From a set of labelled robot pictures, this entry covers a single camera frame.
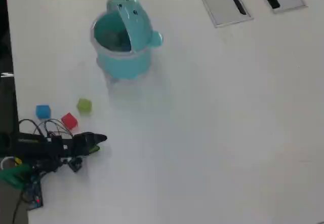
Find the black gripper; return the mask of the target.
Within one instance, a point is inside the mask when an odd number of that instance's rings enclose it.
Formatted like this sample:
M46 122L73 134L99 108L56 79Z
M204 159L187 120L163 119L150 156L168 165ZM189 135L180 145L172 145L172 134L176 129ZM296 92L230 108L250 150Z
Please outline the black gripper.
M84 132L74 135L72 138L61 137L60 143L62 145L62 150L60 157L78 157L78 156L88 156L100 150L99 143L105 142L107 136L104 134L97 134L93 132Z

